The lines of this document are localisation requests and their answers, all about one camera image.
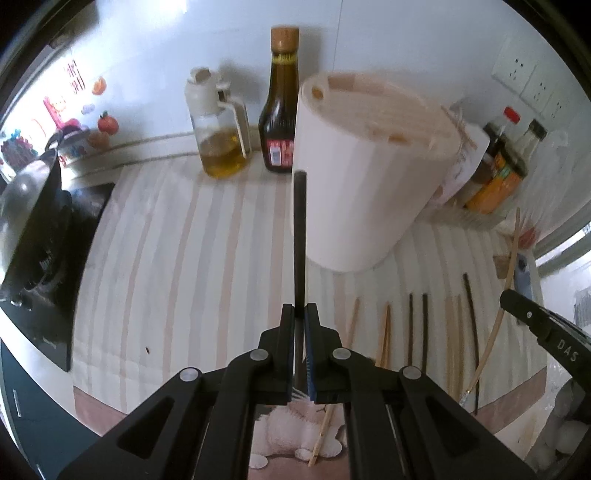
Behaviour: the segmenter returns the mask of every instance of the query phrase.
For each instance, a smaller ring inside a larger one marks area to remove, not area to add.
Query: wall socket panel
[[[537,60],[514,41],[506,41],[499,54],[492,76],[515,93],[521,93],[530,79]]]
[[[553,72],[546,68],[545,65],[538,63],[520,97],[536,112],[542,113],[546,105],[548,105],[548,100],[550,100],[555,86],[556,81],[553,78]]]
[[[557,85],[548,99],[548,103],[542,110],[542,117],[553,125],[563,124],[568,117],[569,96],[565,90]]]

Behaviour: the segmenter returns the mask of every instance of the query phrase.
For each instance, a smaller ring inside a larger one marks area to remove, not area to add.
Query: white wall
[[[502,0],[96,0],[75,19],[67,55],[90,88],[99,75],[108,87],[101,97],[85,92],[96,111],[79,119],[93,126],[107,109],[121,126],[111,146],[190,131],[184,82],[192,67],[209,66],[226,73],[255,124],[268,90],[269,31],[281,23],[301,27],[301,78],[402,70],[422,90],[462,92],[469,120],[484,124],[511,104],[526,129],[534,111],[491,77],[504,41],[516,38],[571,87],[575,107],[563,126],[579,156],[591,150],[591,104],[554,50]],[[588,168],[581,162],[577,172]],[[591,197],[585,187],[581,179],[571,189],[559,218]]]

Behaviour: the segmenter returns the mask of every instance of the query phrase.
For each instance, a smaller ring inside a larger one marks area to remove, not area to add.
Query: cooking oil
[[[222,179],[242,170],[248,160],[242,156],[236,129],[220,130],[199,143],[203,169],[210,177]]]

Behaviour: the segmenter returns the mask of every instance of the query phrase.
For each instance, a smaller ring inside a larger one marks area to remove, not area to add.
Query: kitchen counter
[[[260,157],[223,181],[205,175],[194,155],[122,169],[80,286],[72,370],[61,372],[67,379],[54,372],[60,388],[69,389],[67,398],[30,373],[66,410],[88,420],[91,401],[120,418],[182,368],[223,367],[278,325],[281,305],[293,302],[290,177],[267,172]],[[482,351],[502,291],[492,256],[507,253],[496,232],[416,222],[368,271],[337,274],[308,261],[307,301],[316,302],[321,323],[344,338],[360,297],[353,349],[373,357],[390,302],[391,368],[399,369],[407,358],[409,293],[413,363],[420,366],[421,296],[428,293],[427,373],[445,389],[446,298],[461,297],[467,383],[475,366],[462,274],[470,278]],[[541,301],[535,274],[532,284]],[[527,328],[507,314],[480,381],[481,421],[489,429],[500,430],[543,393],[546,358]],[[540,395],[533,393],[540,386]],[[509,413],[508,404],[514,406]]]

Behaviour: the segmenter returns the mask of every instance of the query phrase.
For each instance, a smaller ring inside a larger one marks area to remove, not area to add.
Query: kitchen cabinet
[[[0,345],[6,409],[21,451],[33,470],[53,480],[99,436],[55,403]]]

